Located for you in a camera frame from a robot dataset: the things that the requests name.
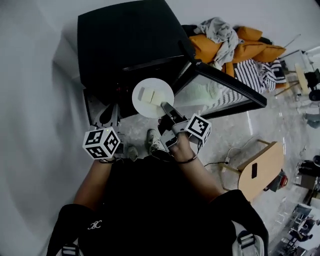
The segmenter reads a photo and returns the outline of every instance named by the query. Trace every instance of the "red object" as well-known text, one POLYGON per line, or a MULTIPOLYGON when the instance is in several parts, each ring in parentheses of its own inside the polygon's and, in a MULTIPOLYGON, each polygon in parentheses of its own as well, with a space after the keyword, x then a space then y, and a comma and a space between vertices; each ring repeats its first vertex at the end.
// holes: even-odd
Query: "red object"
POLYGON ((281 178, 280 185, 279 185, 279 189, 285 187, 287 184, 288 184, 288 178, 287 178, 286 175, 284 175, 284 176, 281 178))

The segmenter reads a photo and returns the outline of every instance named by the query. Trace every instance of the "strap buckle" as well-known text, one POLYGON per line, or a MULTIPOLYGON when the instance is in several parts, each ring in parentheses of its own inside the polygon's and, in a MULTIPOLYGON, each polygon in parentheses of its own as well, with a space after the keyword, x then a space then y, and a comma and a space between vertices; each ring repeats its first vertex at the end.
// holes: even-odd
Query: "strap buckle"
POLYGON ((62 256, 70 256, 70 255, 79 256, 79 247, 73 243, 65 244, 62 247, 61 252, 62 252, 62 256))
POLYGON ((237 237, 237 241, 241 246, 241 249, 252 246, 256 243, 255 235, 248 232, 247 230, 241 231, 237 237))

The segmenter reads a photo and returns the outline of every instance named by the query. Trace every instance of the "wrist strap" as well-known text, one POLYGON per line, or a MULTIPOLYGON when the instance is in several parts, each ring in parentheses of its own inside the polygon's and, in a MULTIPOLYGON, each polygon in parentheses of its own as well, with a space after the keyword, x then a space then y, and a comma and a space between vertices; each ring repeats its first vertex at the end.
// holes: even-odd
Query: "wrist strap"
POLYGON ((193 160, 195 160, 197 157, 198 157, 198 154, 196 154, 195 157, 189 159, 188 161, 184 161, 184 162, 177 162, 177 161, 176 161, 176 163, 177 163, 177 164, 187 164, 187 163, 190 163, 190 162, 192 162, 193 160))
POLYGON ((111 160, 111 161, 108 161, 108 160, 106 160, 106 159, 100 159, 100 160, 99 160, 99 162, 100 162, 101 164, 113 164, 113 163, 115 163, 116 161, 117 161, 116 158, 114 158, 114 159, 111 160))

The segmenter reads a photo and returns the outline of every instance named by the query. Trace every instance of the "striped blanket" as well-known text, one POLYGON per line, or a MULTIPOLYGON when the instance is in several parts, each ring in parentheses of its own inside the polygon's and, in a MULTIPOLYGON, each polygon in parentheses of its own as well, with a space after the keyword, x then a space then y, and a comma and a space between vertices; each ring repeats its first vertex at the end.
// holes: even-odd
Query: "striped blanket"
MULTIPOLYGON (((286 77, 278 59, 270 63, 248 59, 233 66, 234 77, 259 94, 275 90, 276 84, 286 83, 286 77)), ((224 91, 218 101, 208 109, 226 106, 244 100, 246 100, 244 96, 229 89, 224 91)))

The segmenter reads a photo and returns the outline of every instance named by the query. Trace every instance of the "orange cushion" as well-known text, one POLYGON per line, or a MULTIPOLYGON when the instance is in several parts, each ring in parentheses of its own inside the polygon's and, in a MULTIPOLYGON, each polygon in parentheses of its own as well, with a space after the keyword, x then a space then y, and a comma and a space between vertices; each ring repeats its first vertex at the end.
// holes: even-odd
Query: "orange cushion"
POLYGON ((236 33, 245 41, 258 41, 262 36, 262 31, 247 26, 239 27, 236 33))
POLYGON ((238 44, 234 50, 233 63, 244 62, 261 53, 267 45, 263 42, 246 41, 238 44))
POLYGON ((203 63, 212 62, 222 43, 215 43, 204 34, 190 36, 189 39, 195 48, 195 58, 203 63))
POLYGON ((286 49, 281 46, 266 44, 266 48, 253 59, 257 62, 274 62, 285 51, 286 49))

